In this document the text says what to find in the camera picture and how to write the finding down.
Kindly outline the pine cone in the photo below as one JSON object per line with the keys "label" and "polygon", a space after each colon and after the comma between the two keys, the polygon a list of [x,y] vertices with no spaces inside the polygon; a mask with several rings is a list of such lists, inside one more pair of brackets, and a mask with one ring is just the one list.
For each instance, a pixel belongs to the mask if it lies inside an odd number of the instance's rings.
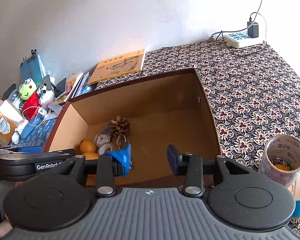
{"label": "pine cone", "polygon": [[128,119],[117,116],[116,119],[111,119],[108,124],[110,133],[118,137],[120,134],[127,136],[130,133],[130,122]]}

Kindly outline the small tape roll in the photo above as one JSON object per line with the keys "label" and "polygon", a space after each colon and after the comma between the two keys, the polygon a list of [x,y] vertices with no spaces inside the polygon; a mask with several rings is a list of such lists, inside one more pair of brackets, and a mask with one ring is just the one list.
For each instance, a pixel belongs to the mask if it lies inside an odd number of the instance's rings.
{"label": "small tape roll", "polygon": [[114,146],[111,142],[105,142],[98,147],[97,153],[98,155],[103,155],[106,152],[112,151]]}

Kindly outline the orange gourd toy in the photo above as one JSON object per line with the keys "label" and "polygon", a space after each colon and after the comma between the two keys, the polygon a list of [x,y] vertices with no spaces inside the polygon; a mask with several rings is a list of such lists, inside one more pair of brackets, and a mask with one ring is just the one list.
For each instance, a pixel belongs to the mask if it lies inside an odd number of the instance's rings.
{"label": "orange gourd toy", "polygon": [[96,160],[98,159],[98,154],[96,150],[96,145],[91,140],[83,140],[80,144],[80,152],[85,156],[86,160]]}

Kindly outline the blue checkered cloth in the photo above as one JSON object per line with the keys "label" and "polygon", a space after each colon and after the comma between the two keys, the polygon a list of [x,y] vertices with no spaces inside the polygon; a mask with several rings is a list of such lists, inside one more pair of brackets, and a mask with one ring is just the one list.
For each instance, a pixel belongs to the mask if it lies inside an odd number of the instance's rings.
{"label": "blue checkered cloth", "polygon": [[21,148],[38,148],[39,152],[44,152],[45,145],[49,138],[49,135],[52,131],[52,128],[56,122],[56,118],[45,120],[43,118],[37,117],[36,120],[31,120],[30,124],[35,124],[36,126],[29,126],[25,127],[25,131],[29,132],[27,137],[24,139],[20,137],[17,144],[10,142],[10,147],[21,147]]}

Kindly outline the brown cardboard box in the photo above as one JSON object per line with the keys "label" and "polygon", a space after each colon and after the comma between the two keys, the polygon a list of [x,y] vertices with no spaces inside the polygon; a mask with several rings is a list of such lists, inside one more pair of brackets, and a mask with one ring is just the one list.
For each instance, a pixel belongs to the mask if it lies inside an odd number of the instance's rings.
{"label": "brown cardboard box", "polygon": [[67,102],[46,142],[47,152],[93,140],[118,116],[130,122],[132,168],[116,185],[180,186],[172,174],[166,148],[211,160],[221,154],[213,114],[195,69],[187,68],[130,80],[84,94]]}

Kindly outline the green frog plush toy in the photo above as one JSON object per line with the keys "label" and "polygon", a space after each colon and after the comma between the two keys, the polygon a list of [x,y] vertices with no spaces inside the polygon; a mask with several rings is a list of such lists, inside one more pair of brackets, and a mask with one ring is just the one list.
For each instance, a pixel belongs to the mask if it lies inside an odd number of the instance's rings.
{"label": "green frog plush toy", "polygon": [[24,83],[19,86],[19,96],[25,101],[21,109],[21,113],[24,118],[31,120],[38,112],[39,107],[39,96],[37,94],[36,83],[31,79],[26,79]]}

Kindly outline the white panda plush toy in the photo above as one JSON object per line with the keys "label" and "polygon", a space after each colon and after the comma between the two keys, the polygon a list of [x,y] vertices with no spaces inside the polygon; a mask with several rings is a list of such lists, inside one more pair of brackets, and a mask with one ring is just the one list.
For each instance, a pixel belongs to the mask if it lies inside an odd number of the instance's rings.
{"label": "white panda plush toy", "polygon": [[53,101],[55,97],[55,93],[53,89],[48,90],[46,83],[42,84],[37,89],[37,95],[39,98],[38,102],[41,106]]}

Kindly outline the stack of books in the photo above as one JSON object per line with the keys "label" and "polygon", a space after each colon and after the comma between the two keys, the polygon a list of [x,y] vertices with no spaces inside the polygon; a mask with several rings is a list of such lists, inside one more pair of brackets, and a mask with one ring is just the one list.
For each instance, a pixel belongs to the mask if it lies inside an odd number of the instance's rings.
{"label": "stack of books", "polygon": [[62,105],[68,100],[82,94],[83,88],[90,78],[89,72],[76,72],[57,83],[55,87],[54,102]]}

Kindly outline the floral patterned tablecloth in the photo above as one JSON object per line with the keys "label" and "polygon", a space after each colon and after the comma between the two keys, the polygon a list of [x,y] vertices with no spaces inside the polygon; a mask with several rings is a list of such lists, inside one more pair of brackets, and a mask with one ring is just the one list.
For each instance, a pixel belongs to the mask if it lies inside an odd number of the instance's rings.
{"label": "floral patterned tablecloth", "polygon": [[270,46],[229,51],[207,41],[161,48],[147,52],[141,72],[97,87],[184,68],[194,68],[203,84],[227,157],[256,170],[271,137],[300,140],[300,77]]}

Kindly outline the white power strip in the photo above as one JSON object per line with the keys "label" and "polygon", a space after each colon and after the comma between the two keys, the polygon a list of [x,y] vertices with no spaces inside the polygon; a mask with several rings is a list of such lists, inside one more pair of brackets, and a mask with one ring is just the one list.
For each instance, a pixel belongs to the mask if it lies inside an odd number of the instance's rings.
{"label": "white power strip", "polygon": [[227,45],[236,49],[263,43],[263,39],[261,37],[251,38],[248,36],[247,31],[224,34],[223,37]]}

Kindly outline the black power adapter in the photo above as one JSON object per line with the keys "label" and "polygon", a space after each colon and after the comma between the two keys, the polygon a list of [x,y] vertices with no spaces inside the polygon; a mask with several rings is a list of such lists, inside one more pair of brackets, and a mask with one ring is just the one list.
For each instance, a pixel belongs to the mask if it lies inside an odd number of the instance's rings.
{"label": "black power adapter", "polygon": [[252,18],[249,18],[249,22],[247,22],[247,33],[250,38],[259,37],[259,27],[257,22],[253,22]]}

